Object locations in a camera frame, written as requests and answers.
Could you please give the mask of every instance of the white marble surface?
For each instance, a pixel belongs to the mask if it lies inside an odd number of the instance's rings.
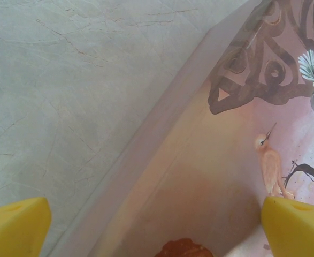
[[[210,27],[246,0],[0,0],[0,205],[49,200],[47,256]]]

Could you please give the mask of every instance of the bird beak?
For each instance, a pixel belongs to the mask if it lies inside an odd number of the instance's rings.
[[[274,127],[276,126],[277,122],[273,125],[273,127],[270,129],[270,131],[268,131],[268,133],[266,134],[266,139],[265,140],[268,140],[270,135],[271,135],[271,132],[272,130],[274,129]]]

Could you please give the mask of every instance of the pink bird illustration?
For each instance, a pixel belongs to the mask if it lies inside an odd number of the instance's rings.
[[[294,195],[283,186],[281,181],[281,162],[279,153],[274,150],[269,143],[269,138],[275,123],[266,135],[260,134],[255,140],[255,149],[257,150],[264,184],[269,196],[282,195],[287,199],[294,199]]]

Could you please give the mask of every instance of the yellow plastic object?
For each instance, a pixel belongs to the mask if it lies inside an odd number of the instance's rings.
[[[0,207],[0,257],[37,257],[51,223],[46,198]]]
[[[267,197],[262,225],[274,257],[314,257],[314,206]]]

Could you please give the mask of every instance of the decorative scroll pattern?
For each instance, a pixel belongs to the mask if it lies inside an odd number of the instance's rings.
[[[286,40],[285,47],[277,38],[286,37],[289,29],[295,36]],[[314,0],[263,0],[208,77],[211,112],[238,108],[255,97],[274,105],[310,97],[313,86],[299,82],[297,58],[302,53],[291,55],[288,49],[292,43],[303,52],[314,50]],[[219,99],[219,89],[228,96]]]

